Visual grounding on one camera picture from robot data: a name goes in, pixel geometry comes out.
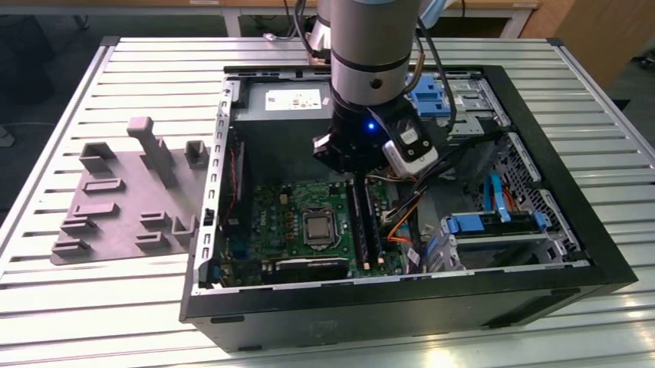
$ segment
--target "aluminum extrusion table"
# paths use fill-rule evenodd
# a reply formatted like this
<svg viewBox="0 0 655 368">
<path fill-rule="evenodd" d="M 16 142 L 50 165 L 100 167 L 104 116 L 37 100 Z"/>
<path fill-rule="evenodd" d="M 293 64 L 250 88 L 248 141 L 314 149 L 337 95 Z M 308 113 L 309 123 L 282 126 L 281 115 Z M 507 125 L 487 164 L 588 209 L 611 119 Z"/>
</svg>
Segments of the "aluminum extrusion table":
<svg viewBox="0 0 655 368">
<path fill-rule="evenodd" d="M 125 121 L 148 115 L 168 148 L 213 131 L 225 65 L 305 62 L 298 43 L 122 38 L 72 97 L 0 230 L 0 365 L 651 366 L 655 355 L 655 155 L 563 47 L 440 40 L 448 64 L 500 64 L 607 226 L 639 282 L 523 328 L 228 356 L 177 322 L 186 255 L 56 267 L 50 246 L 86 142 L 138 150 Z"/>
</svg>

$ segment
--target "cpu socket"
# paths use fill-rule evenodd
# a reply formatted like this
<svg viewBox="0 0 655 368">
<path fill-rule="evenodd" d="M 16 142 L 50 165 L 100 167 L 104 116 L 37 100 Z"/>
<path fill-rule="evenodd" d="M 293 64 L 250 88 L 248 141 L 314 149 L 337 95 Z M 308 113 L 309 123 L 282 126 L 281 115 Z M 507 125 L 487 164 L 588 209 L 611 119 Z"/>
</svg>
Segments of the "cpu socket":
<svg viewBox="0 0 655 368">
<path fill-rule="evenodd" d="M 334 212 L 329 208 L 302 212 L 305 245 L 321 251 L 334 243 Z"/>
</svg>

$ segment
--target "motherboard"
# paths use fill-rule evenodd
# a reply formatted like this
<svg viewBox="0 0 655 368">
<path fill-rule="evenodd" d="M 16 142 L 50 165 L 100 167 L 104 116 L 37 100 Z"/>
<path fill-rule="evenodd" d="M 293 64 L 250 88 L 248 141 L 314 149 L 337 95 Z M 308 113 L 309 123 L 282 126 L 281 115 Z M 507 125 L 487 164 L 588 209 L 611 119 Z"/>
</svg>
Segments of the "motherboard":
<svg viewBox="0 0 655 368">
<path fill-rule="evenodd" d="M 376 217 L 389 208 L 381 182 L 368 186 Z M 252 231 L 228 240 L 230 262 L 228 284 L 268 284 L 276 267 L 302 270 L 314 267 L 321 275 L 344 272 L 345 278 L 400 274 L 401 255 L 384 252 L 378 267 L 362 266 L 354 251 L 350 208 L 344 182 L 306 182 L 256 186 L 252 199 Z"/>
</svg>

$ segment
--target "green motherboard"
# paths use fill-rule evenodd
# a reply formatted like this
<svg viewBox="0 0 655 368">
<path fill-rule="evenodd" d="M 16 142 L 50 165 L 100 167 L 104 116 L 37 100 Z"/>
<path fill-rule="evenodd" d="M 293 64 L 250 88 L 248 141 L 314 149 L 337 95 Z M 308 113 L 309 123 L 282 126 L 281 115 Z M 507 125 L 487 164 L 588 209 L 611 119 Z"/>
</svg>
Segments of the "green motherboard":
<svg viewBox="0 0 655 368">
<path fill-rule="evenodd" d="M 368 186 L 376 215 L 389 208 L 385 187 L 381 182 Z M 324 223 L 333 235 L 325 245 L 308 241 L 312 232 L 320 235 L 322 228 L 308 229 L 312 219 Z M 229 249 L 233 286 L 261 284 L 258 274 L 268 261 L 288 258 L 344 258 L 348 260 L 348 278 L 400 274 L 401 256 L 397 251 L 384 253 L 384 264 L 364 269 L 357 262 L 346 188 L 342 182 L 308 182 L 281 186 L 257 186 L 252 201 L 252 232 L 249 239 L 230 239 Z"/>
</svg>

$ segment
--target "sticker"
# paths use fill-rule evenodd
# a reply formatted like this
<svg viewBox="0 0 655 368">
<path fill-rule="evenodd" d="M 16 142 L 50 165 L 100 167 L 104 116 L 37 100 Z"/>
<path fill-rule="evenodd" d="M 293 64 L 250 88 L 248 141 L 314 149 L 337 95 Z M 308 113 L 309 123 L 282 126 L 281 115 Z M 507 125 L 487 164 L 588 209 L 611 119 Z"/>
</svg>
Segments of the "sticker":
<svg viewBox="0 0 655 368">
<path fill-rule="evenodd" d="M 269 90 L 265 111 L 320 110 L 320 90 Z"/>
<path fill-rule="evenodd" d="M 407 257 L 413 262 L 413 264 L 417 266 L 419 261 L 420 261 L 420 256 L 419 256 L 419 253 L 416 253 L 416 251 L 413 250 L 413 248 L 409 248 L 409 250 L 407 251 Z"/>
<path fill-rule="evenodd" d="M 189 0 L 190 5 L 217 5 L 217 0 Z"/>
</svg>

